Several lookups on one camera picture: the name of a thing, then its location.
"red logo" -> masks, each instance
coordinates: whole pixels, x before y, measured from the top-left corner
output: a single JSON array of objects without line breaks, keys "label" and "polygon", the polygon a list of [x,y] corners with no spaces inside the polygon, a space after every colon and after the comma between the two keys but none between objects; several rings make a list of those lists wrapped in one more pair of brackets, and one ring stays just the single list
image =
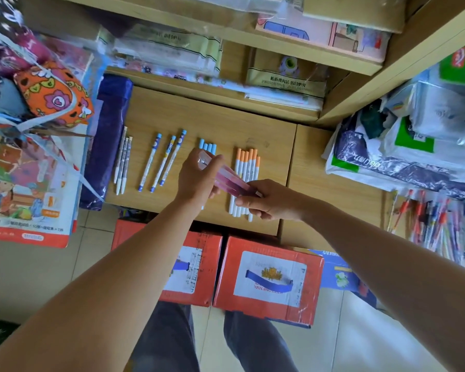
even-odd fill
[{"label": "red logo", "polygon": [[465,47],[459,49],[453,54],[451,65],[455,68],[463,68],[465,65]]}]

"person's left hand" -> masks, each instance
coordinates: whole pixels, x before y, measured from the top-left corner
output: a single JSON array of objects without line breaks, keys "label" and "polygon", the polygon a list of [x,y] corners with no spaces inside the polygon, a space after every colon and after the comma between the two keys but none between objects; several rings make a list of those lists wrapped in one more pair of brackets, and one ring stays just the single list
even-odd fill
[{"label": "person's left hand", "polygon": [[200,149],[193,149],[182,164],[176,200],[190,201],[202,207],[207,199],[220,193],[220,190],[214,186],[215,176],[226,162],[222,155],[213,157],[212,154],[206,152],[213,159],[204,170],[201,170],[198,168],[199,153]]}]

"magenta pouch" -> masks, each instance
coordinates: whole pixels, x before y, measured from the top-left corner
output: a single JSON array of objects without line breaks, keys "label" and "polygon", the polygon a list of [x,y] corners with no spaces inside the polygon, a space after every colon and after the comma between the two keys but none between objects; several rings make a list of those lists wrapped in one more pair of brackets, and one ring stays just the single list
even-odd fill
[{"label": "magenta pouch", "polygon": [[[198,167],[204,169],[212,158],[204,150],[200,151]],[[236,173],[226,165],[223,165],[217,176],[215,176],[215,186],[234,197],[253,196],[263,197],[254,187],[244,182]]]}]

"forearm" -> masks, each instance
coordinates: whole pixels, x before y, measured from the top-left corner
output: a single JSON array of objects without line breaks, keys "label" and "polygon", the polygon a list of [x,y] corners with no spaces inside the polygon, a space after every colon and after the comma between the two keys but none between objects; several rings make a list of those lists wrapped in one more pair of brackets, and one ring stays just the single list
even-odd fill
[{"label": "forearm", "polygon": [[0,347],[0,371],[123,370],[196,213],[172,202],[69,284]]},{"label": "forearm", "polygon": [[302,220],[435,357],[465,370],[464,268],[320,200],[306,202]]}]

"long blue package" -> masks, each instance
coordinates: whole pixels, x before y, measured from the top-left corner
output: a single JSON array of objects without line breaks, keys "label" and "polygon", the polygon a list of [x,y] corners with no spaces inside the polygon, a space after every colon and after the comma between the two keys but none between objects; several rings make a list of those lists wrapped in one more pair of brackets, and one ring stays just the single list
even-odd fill
[{"label": "long blue package", "polygon": [[[88,153],[85,177],[102,198],[105,198],[112,177],[132,91],[132,81],[116,74],[105,74],[99,87],[97,99],[104,103],[100,111],[97,133]],[[102,202],[83,187],[79,207],[100,211]]]}]

